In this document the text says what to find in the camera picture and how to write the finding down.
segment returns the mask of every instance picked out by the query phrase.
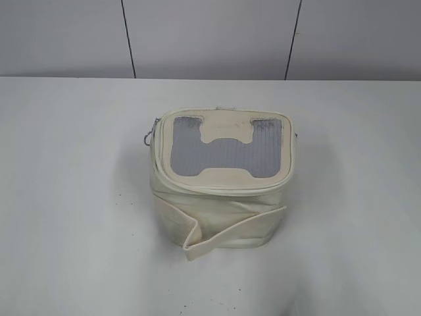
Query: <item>panel seam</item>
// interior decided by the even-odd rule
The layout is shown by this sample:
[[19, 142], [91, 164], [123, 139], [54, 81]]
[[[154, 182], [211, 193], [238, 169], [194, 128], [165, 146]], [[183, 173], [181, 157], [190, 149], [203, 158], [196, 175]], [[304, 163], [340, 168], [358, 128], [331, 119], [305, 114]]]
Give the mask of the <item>panel seam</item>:
[[292, 34], [291, 46], [289, 48], [288, 62], [287, 62], [287, 68], [285, 69], [284, 80], [287, 80], [287, 76], [288, 76], [289, 63], [291, 62], [292, 50], [293, 50], [294, 41], [295, 41], [295, 35], [297, 34], [298, 19], [300, 17], [301, 3], [302, 2], [303, 2], [303, 0], [300, 0], [300, 3], [298, 4], [297, 18], [295, 19], [294, 32]]
[[126, 10], [124, 9], [123, 0], [120, 0], [120, 2], [121, 2], [122, 13], [123, 13], [123, 19], [124, 19], [124, 28], [126, 29], [127, 45], [129, 47], [130, 60], [132, 62], [133, 77], [136, 79], [136, 69], [134, 68], [134, 62], [133, 62], [132, 45], [130, 44], [129, 29], [127, 27]]

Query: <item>metal clip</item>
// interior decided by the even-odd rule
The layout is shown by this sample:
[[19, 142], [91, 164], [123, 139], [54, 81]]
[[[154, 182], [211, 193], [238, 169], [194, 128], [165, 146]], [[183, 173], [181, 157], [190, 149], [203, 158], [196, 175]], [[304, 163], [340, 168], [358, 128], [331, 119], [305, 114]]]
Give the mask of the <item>metal clip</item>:
[[143, 143], [149, 147], [151, 145], [151, 143], [147, 143], [147, 138], [149, 137], [149, 135], [151, 135], [153, 133], [153, 131], [155, 130], [155, 127], [157, 125], [157, 123], [159, 122], [160, 118], [156, 118], [155, 122], [153, 123], [152, 129], [150, 131], [148, 131], [148, 133], [145, 135], [145, 137], [143, 138]]

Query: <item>gray mesh window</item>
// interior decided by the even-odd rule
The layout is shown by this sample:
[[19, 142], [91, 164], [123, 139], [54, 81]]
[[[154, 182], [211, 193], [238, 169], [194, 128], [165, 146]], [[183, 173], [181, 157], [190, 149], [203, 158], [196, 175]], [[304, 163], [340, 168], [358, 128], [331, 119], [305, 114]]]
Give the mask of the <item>gray mesh window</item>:
[[253, 141], [244, 144], [234, 138], [201, 141], [202, 120], [177, 117], [174, 120], [171, 168], [179, 176], [197, 176], [208, 168], [245, 169], [255, 178], [275, 176], [281, 167], [280, 120], [254, 120]]

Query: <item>white tabletop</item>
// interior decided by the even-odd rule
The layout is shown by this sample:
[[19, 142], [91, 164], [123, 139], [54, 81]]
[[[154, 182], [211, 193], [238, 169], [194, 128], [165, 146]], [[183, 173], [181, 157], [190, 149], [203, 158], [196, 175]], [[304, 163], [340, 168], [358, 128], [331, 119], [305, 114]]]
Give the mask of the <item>white tabletop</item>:
[[[419, 315], [421, 83], [0, 78], [0, 315]], [[289, 115], [265, 246], [187, 262], [153, 212], [155, 117]]]

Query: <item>bag strap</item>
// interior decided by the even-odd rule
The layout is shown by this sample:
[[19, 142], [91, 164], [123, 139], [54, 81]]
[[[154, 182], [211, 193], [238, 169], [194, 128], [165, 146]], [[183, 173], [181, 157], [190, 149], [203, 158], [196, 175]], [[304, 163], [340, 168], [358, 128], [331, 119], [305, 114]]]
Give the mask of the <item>bag strap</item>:
[[[214, 248], [252, 248], [261, 246], [272, 237], [279, 220], [284, 215], [286, 206], [261, 213], [238, 222], [208, 240], [201, 241], [202, 232], [197, 219], [185, 214], [177, 207], [155, 196], [157, 210], [164, 217], [164, 224], [170, 237], [176, 244], [181, 244], [187, 259], [192, 261], [211, 252]], [[261, 238], [244, 238], [250, 232], [264, 232]]]

